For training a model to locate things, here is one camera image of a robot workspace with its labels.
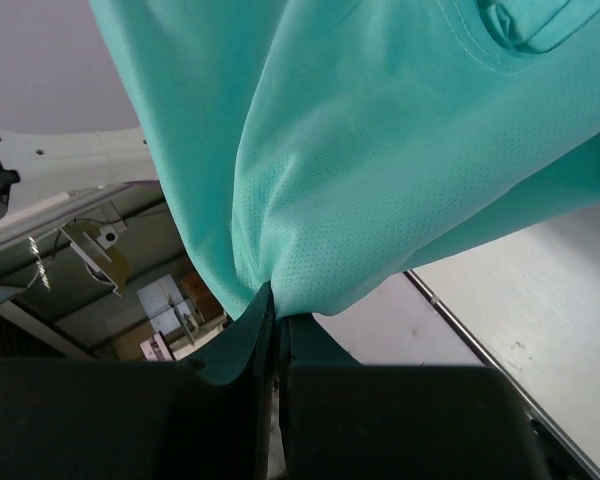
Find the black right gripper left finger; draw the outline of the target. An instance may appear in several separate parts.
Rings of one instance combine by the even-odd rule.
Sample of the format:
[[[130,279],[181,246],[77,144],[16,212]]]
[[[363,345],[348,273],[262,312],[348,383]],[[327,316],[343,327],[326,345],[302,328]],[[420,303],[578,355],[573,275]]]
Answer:
[[[0,479],[263,479],[275,311],[263,285],[180,361],[0,359]]]

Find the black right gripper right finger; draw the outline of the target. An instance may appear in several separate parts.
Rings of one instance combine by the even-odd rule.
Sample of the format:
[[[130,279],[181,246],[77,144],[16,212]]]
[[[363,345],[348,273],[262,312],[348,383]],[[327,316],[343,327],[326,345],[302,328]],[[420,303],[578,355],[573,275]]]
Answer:
[[[292,479],[556,479],[522,400],[481,365],[365,365],[310,315],[280,325]]]

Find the teal green t-shirt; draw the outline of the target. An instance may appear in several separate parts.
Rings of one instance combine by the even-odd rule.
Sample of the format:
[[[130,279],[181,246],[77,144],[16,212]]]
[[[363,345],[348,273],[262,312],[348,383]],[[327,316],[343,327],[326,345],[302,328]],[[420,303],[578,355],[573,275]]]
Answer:
[[[238,317],[600,201],[600,1],[95,1],[194,267]]]

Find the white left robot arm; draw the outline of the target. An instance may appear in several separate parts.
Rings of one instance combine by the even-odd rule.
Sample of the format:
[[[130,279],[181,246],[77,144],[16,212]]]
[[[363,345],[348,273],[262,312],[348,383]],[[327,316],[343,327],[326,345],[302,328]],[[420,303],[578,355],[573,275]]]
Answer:
[[[0,131],[0,249],[121,185],[156,179],[139,128],[60,135]]]

